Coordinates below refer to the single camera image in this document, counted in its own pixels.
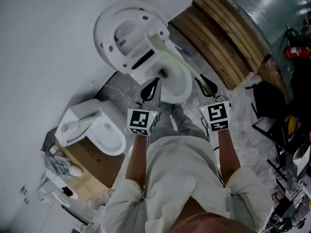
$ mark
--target white shirt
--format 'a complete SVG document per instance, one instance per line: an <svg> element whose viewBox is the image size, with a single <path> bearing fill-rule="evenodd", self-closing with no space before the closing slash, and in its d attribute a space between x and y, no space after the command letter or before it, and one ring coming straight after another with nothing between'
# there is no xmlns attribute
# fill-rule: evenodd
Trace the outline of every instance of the white shirt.
<svg viewBox="0 0 311 233"><path fill-rule="evenodd" d="M224 188L217 178L217 163L209 142L193 136L168 136L151 144L147 152L146 233L168 232L185 203L193 197L206 212L230 218L226 201L231 194L246 194L258 230L273 209L270 194L248 168L238 169ZM142 200L139 186L124 180L106 206L103 228L119 233L132 203Z"/></svg>

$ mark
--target fire extinguisher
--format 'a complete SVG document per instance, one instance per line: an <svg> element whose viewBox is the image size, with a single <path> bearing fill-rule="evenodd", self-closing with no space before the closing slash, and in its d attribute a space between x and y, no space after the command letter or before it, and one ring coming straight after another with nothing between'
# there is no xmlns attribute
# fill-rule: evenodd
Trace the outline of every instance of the fire extinguisher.
<svg viewBox="0 0 311 233"><path fill-rule="evenodd" d="M286 59L309 58L310 51L308 47L286 48L284 55Z"/></svg>

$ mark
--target toilet lid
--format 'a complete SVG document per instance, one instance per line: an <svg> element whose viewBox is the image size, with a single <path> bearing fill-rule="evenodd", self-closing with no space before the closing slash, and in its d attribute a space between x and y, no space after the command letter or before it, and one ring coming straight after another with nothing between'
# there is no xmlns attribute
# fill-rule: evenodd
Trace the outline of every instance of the toilet lid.
<svg viewBox="0 0 311 233"><path fill-rule="evenodd" d="M119 155L125 149L125 137L121 130L107 118L96 121L87 133L87 137L108 155Z"/></svg>
<svg viewBox="0 0 311 233"><path fill-rule="evenodd" d="M103 10L103 12L101 13L101 15L98 17L95 27L94 27L94 42L95 42L95 46L96 49L98 51L98 53L100 54L100 56L102 57L102 59L112 68L113 65L109 62L102 46L102 37L103 34L106 30L105 25L107 24L107 22L110 21L111 17L116 14L119 11L122 11L124 9L128 9L128 8L132 8L132 9L140 9L143 11L146 11L150 14L155 15L156 17L158 17L163 24L165 25L165 27L168 26L166 20L164 19L164 17L161 15L160 12L158 12L155 8L153 8L152 6L150 6L149 4L146 4L142 1L139 0L111 0L108 4L107 7Z"/></svg>
<svg viewBox="0 0 311 233"><path fill-rule="evenodd" d="M88 133L91 125L102 116L102 113L97 112L95 115L86 117L80 121L74 122L71 125L67 125L68 129L65 131L60 145L66 147L73 143L82 140Z"/></svg>
<svg viewBox="0 0 311 233"><path fill-rule="evenodd" d="M147 33L158 34L163 41L170 35L166 25L146 11L129 8L114 14L105 25L102 38L109 62L122 73L131 72L131 68L151 49L145 38Z"/></svg>

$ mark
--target toilet seat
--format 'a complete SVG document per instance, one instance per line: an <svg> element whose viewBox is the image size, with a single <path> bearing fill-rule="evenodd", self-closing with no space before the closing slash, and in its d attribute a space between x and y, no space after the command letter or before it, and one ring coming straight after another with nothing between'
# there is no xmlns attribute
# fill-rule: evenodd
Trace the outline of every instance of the toilet seat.
<svg viewBox="0 0 311 233"><path fill-rule="evenodd" d="M84 137L107 155L119 155L126 148L126 118L111 102L96 99L69 108L62 118L55 137L62 147Z"/></svg>
<svg viewBox="0 0 311 233"><path fill-rule="evenodd" d="M145 38L146 33L158 33L163 41L168 40L170 35L160 19L139 9L117 12L107 22L105 29L102 40L105 54L110 63L124 74L130 73L133 65L151 49ZM118 29L122 36L116 42Z"/></svg>
<svg viewBox="0 0 311 233"><path fill-rule="evenodd" d="M101 47L103 34L105 32L105 25L107 22L109 22L114 14L129 8L144 10L152 15L155 15L159 20L161 20L165 27L168 26L164 17L155 8L145 2L139 0L111 0L95 23L93 37L97 52L101 58L113 69L115 69L115 67L109 62L103 48Z"/></svg>

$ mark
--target white toilet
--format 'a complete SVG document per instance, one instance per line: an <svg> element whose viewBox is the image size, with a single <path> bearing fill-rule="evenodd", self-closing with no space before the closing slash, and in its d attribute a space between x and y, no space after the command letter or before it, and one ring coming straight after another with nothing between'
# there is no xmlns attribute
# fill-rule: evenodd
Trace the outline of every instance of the white toilet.
<svg viewBox="0 0 311 233"><path fill-rule="evenodd" d="M166 47L181 58L169 39L167 26L162 15L144 2L112 0L97 20L94 42L108 65L131 75L139 84L159 77L161 100L181 103L191 94L191 73L175 59L155 51L147 38L147 34L158 34Z"/></svg>
<svg viewBox="0 0 311 233"><path fill-rule="evenodd" d="M92 99L69 108L55 137L62 147L85 136L107 155L122 154L126 148L126 118L111 102Z"/></svg>

